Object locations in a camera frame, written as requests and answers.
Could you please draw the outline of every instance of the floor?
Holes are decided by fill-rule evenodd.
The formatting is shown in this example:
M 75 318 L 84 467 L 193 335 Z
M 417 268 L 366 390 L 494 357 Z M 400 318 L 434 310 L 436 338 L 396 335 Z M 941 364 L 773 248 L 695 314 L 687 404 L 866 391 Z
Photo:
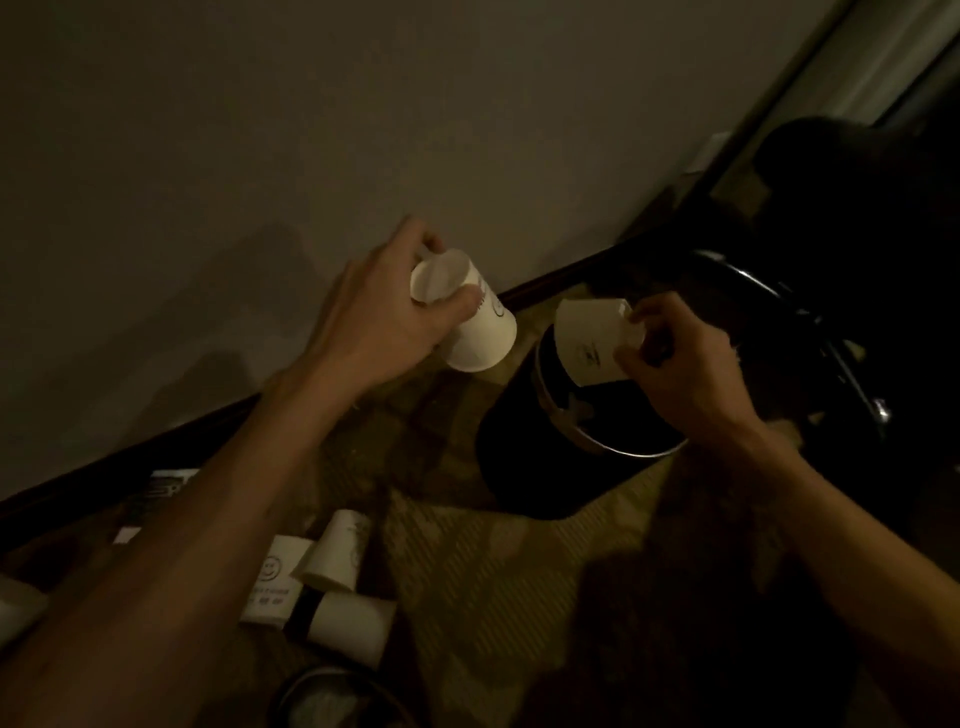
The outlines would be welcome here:
M 317 536 L 341 507 L 374 517 L 360 591 L 399 602 L 381 675 L 423 723 L 839 724 L 854 666 L 842 630 L 705 452 L 681 449 L 564 521 L 496 510 L 476 428 L 559 299 L 517 315 L 493 369 L 430 359 L 360 401 L 282 532 Z M 108 562 L 119 518 L 49 534 L 0 570 L 69 598 Z M 280 682 L 318 659 L 238 626 L 197 724 L 262 725 Z

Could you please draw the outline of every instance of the white paper cup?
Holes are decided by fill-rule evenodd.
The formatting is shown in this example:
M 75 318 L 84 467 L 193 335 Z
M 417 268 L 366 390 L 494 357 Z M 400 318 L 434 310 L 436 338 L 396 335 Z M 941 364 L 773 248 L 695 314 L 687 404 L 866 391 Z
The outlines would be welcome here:
M 0 647 L 40 619 L 47 595 L 22 581 L 0 576 Z
M 473 283 L 483 292 L 473 318 L 453 329 L 437 351 L 453 369 L 482 372 L 498 363 L 514 345 L 516 319 L 503 307 L 463 251 L 434 255 L 414 268 L 410 276 L 410 296 L 421 303 L 433 303 Z
M 294 578 L 293 571 L 312 545 L 309 539 L 274 536 L 240 621 L 283 629 L 303 591 L 303 585 Z
M 371 527 L 371 520 L 362 513 L 336 511 L 295 576 L 319 592 L 353 592 Z
M 629 314 L 623 299 L 560 302 L 553 325 L 557 357 L 578 387 L 629 378 L 613 352 L 619 346 L 639 349 L 646 334 L 646 326 L 631 324 Z
M 395 601 L 328 592 L 313 615 L 307 639 L 377 669 L 395 614 Z

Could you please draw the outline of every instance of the smiley face logo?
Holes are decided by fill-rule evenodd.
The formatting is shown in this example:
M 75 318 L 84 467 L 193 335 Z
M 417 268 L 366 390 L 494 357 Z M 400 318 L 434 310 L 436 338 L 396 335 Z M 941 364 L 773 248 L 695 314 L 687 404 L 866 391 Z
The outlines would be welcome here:
M 283 571 L 283 562 L 281 562 L 275 556 L 268 556 L 266 561 L 263 562 L 263 567 L 260 569 L 260 575 L 256 577 L 256 580 L 273 581 L 280 576 L 281 571 Z

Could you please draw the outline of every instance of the white wall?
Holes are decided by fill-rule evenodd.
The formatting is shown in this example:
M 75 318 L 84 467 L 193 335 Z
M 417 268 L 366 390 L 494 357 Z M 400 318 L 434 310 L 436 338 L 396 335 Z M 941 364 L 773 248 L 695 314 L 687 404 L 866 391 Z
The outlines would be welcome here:
M 610 245 L 831 5 L 19 4 L 0 497 L 254 391 L 407 210 L 499 289 Z

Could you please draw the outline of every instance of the metal rim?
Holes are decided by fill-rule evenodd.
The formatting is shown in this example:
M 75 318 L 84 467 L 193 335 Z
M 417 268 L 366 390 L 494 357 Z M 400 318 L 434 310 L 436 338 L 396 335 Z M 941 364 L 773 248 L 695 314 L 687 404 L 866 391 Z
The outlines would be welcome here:
M 594 440 L 592 437 L 587 435 L 582 429 L 580 429 L 580 427 L 572 425 L 569 419 L 564 416 L 564 412 L 566 412 L 566 410 L 553 401 L 553 398 L 550 396 L 550 392 L 546 388 L 546 384 L 543 382 L 543 372 L 540 368 L 540 346 L 542 343 L 543 337 L 541 336 L 537 341 L 537 344 L 534 346 L 533 380 L 534 389 L 537 392 L 537 400 L 540 402 L 540 406 L 546 411 L 547 417 L 550 419 L 550 423 L 556 427 L 560 433 L 575 447 L 597 455 L 614 454 L 623 455 L 624 457 L 632 457 L 635 460 L 653 460 L 656 458 L 665 457 L 666 455 L 671 455 L 686 445 L 686 438 L 683 438 L 677 445 L 670 449 L 666 449 L 663 452 L 641 455 L 635 452 L 625 452 L 624 450 L 619 450 L 616 448 L 611 448 L 609 445 L 604 445 L 600 441 Z

